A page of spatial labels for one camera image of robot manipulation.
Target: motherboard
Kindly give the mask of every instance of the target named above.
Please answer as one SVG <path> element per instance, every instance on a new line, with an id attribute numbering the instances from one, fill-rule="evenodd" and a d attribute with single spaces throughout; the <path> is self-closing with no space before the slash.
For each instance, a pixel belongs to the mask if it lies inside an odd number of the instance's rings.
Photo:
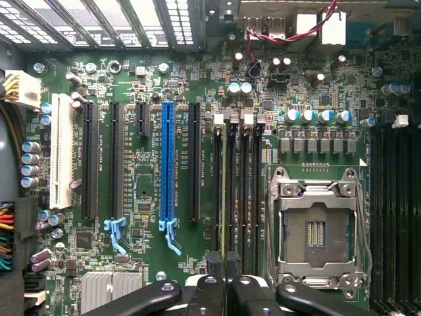
<path id="1" fill-rule="evenodd" d="M 408 126 L 397 114 L 414 102 L 407 82 L 421 90 L 421 49 L 253 54 L 224 43 L 205 54 L 30 56 L 43 104 L 28 111 L 22 185 L 38 197 L 43 260 L 27 274 L 46 276 L 48 315 L 80 315 L 156 280 L 184 284 L 208 273 L 210 251 L 236 253 L 244 275 L 271 286 L 296 280 L 363 309 L 373 295 L 399 296 L 372 274 L 398 258 L 372 254 L 373 237 L 398 230 L 371 194 L 387 189 L 387 149 Z"/>

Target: black ram slot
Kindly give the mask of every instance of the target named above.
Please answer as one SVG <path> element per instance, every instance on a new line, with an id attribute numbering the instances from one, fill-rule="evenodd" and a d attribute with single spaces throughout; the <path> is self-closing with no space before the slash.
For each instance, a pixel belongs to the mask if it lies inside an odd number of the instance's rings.
<path id="1" fill-rule="evenodd" d="M 230 132 L 227 136 L 226 144 L 226 195 L 225 195 L 225 219 L 228 227 L 225 237 L 226 251 L 235 250 L 234 238 L 234 209 L 235 209 L 235 132 Z"/>
<path id="2" fill-rule="evenodd" d="M 222 135 L 214 131 L 213 136 L 213 226 L 212 226 L 212 250 L 219 251 L 221 248 L 219 224 L 222 201 Z"/>
<path id="3" fill-rule="evenodd" d="M 108 217 L 117 219 L 123 215 L 124 173 L 124 107 L 110 104 L 110 169 Z"/>
<path id="4" fill-rule="evenodd" d="M 406 128 L 397 129 L 397 300 L 409 300 L 409 191 L 410 191 L 410 133 Z"/>
<path id="5" fill-rule="evenodd" d="M 370 249 L 372 250 L 373 255 L 373 271 L 379 272 L 372 273 L 372 284 L 370 289 L 372 305 L 377 305 L 378 302 L 381 302 L 383 296 L 382 148 L 382 131 L 380 128 L 373 128 L 370 135 L 370 196 L 372 202 L 370 212 Z"/>
<path id="6" fill-rule="evenodd" d="M 136 103 L 135 134 L 149 137 L 149 106 L 146 102 Z"/>
<path id="7" fill-rule="evenodd" d="M 82 136 L 82 218 L 94 219 L 98 208 L 98 106 L 84 104 Z"/>
<path id="8" fill-rule="evenodd" d="M 189 219 L 200 219 L 201 187 L 201 126 L 200 103 L 189 104 Z"/>
<path id="9" fill-rule="evenodd" d="M 252 171 L 251 171 L 251 275 L 259 275 L 259 240 L 260 240 L 260 164 L 262 127 L 253 129 Z"/>
<path id="10" fill-rule="evenodd" d="M 412 129 L 410 165 L 410 301 L 421 300 L 421 130 Z"/>
<path id="11" fill-rule="evenodd" d="M 239 154 L 239 203 L 238 203 L 238 254 L 241 258 L 241 271 L 245 274 L 245 249 L 247 247 L 247 210 L 249 208 L 250 176 L 249 176 L 249 134 L 240 132 Z"/>
<path id="12" fill-rule="evenodd" d="M 396 134 L 391 127 L 384 128 L 383 161 L 383 282 L 385 300 L 396 302 Z"/>

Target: green circuit board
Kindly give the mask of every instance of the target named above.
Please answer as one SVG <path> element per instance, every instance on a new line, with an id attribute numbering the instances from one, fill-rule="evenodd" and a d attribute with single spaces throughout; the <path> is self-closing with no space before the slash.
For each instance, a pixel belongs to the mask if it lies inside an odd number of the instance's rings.
<path id="1" fill-rule="evenodd" d="M 420 58 L 419 50 L 410 47 L 402 50 L 373 53 L 364 47 L 346 49 L 346 66 L 335 71 L 330 68 L 330 62 L 308 61 L 304 54 L 285 53 L 282 50 L 256 50 L 255 55 L 264 57 L 263 64 L 268 65 L 271 58 L 288 56 L 292 60 L 287 73 L 291 75 L 291 82 L 285 86 L 268 88 L 266 77 L 250 78 L 246 75 L 247 64 L 243 63 L 238 69 L 232 68 L 234 52 L 226 47 L 218 47 L 212 53 L 172 54 L 169 52 L 154 53 L 73 53 L 48 54 L 30 56 L 29 73 L 42 80 L 42 100 L 52 101 L 52 93 L 66 93 L 70 95 L 73 89 L 86 93 L 86 99 L 98 106 L 98 145 L 97 154 L 97 216 L 94 219 L 83 219 L 81 210 L 81 193 L 75 190 L 72 195 L 72 207 L 60 211 L 66 217 L 61 225 L 64 232 L 62 238 L 50 237 L 50 230 L 39 233 L 39 248 L 49 248 L 53 251 L 53 262 L 47 270 L 47 303 L 48 315 L 79 315 L 81 313 L 82 277 L 89 272 L 131 272 L 141 273 L 141 285 L 154 282 L 158 272 L 162 271 L 166 277 L 183 284 L 185 280 L 196 274 L 207 273 L 206 254 L 210 250 L 243 252 L 243 274 L 266 276 L 266 221 L 268 206 L 266 203 L 267 183 L 272 178 L 277 167 L 285 167 L 291 178 L 313 180 L 337 180 L 341 178 L 345 169 L 354 168 L 362 184 L 365 196 L 369 195 L 368 183 L 370 179 L 369 166 L 369 137 L 366 128 L 360 127 L 360 120 L 374 116 L 377 111 L 378 100 L 383 100 L 382 107 L 397 102 L 380 95 L 380 88 L 384 82 L 391 80 L 405 81 L 410 76 L 410 64 Z M 398 67 L 394 62 L 399 58 Z M 384 68 L 389 71 L 388 77 L 375 78 L 372 69 L 378 66 L 381 59 Z M 119 74 L 109 72 L 109 63 L 118 61 L 122 65 Z M 39 76 L 34 74 L 34 63 L 42 62 L 47 65 L 47 72 Z M 95 63 L 95 74 L 86 72 L 86 64 Z M 169 66 L 167 74 L 160 74 L 158 66 L 166 63 Z M 141 76 L 133 73 L 133 65 L 144 67 Z M 83 80 L 87 88 L 72 87 L 65 79 L 68 71 L 74 71 Z M 326 75 L 325 81 L 311 87 L 313 76 L 305 76 L 308 70 L 317 70 Z M 232 82 L 250 82 L 253 90 L 246 96 L 230 97 L 227 93 L 228 85 Z M 153 99 L 153 93 L 159 94 L 159 99 Z M 175 112 L 175 159 L 174 159 L 174 214 L 178 218 L 174 245 L 181 251 L 177 255 L 168 248 L 165 233 L 159 231 L 159 210 L 161 198 L 161 150 L 162 150 L 162 103 L 173 101 Z M 136 135 L 136 102 L 149 105 L 149 129 L 147 137 Z M 110 233 L 104 231 L 104 220 L 109 217 L 110 197 L 115 188 L 110 187 L 110 106 L 119 103 L 124 111 L 123 143 L 123 208 L 121 214 L 126 218 L 126 226 L 121 228 L 122 239 L 119 244 L 130 255 L 127 261 L 116 261 L 116 250 L 111 246 Z M 189 104 L 200 103 L 200 219 L 189 220 Z M 335 120 L 327 124 L 320 124 L 313 118 L 308 124 L 297 120 L 293 124 L 285 121 L 288 110 L 295 109 L 298 113 L 313 110 L 317 115 L 324 110 L 332 110 L 334 115 L 341 111 L 352 114 L 350 122 L 338 125 Z M 219 214 L 219 222 L 215 219 L 215 186 L 214 156 L 215 129 L 213 118 L 215 114 L 224 113 L 225 120 L 230 114 L 264 115 L 265 123 L 259 145 L 251 145 L 246 153 L 249 169 L 241 175 L 241 155 L 243 143 L 239 133 L 235 137 L 233 163 L 226 164 L 225 153 L 227 145 L 224 131 L 224 147 L 222 166 L 222 187 L 230 193 L 230 203 L 234 212 L 233 220 L 225 213 Z M 49 127 L 41 123 L 42 114 L 28 114 L 27 139 L 42 141 L 48 135 Z M 82 177 L 83 147 L 83 115 L 74 113 L 73 129 L 73 179 Z M 293 142 L 300 140 L 319 140 L 320 138 L 351 140 L 355 149 L 347 148 L 341 153 L 309 153 L 307 148 L 297 149 L 295 152 L 284 153 L 280 150 L 281 138 Z M 49 154 L 43 151 L 41 162 L 42 180 L 34 190 L 28 194 L 45 197 L 49 181 Z M 230 176 L 224 171 L 230 169 Z M 246 227 L 243 236 L 243 246 L 237 241 L 238 229 L 241 225 L 237 221 L 238 212 L 242 211 L 240 200 L 241 190 L 257 185 L 257 209 L 259 214 L 246 213 L 246 223 L 258 219 L 256 227 Z M 253 197 L 246 197 L 254 203 Z M 227 212 L 230 207 L 223 207 Z M 347 227 L 348 257 L 353 252 L 353 227 Z M 341 292 L 335 293 L 344 300 Z M 368 309 L 369 289 L 363 286 L 359 294 L 351 300 L 358 306 Z"/>

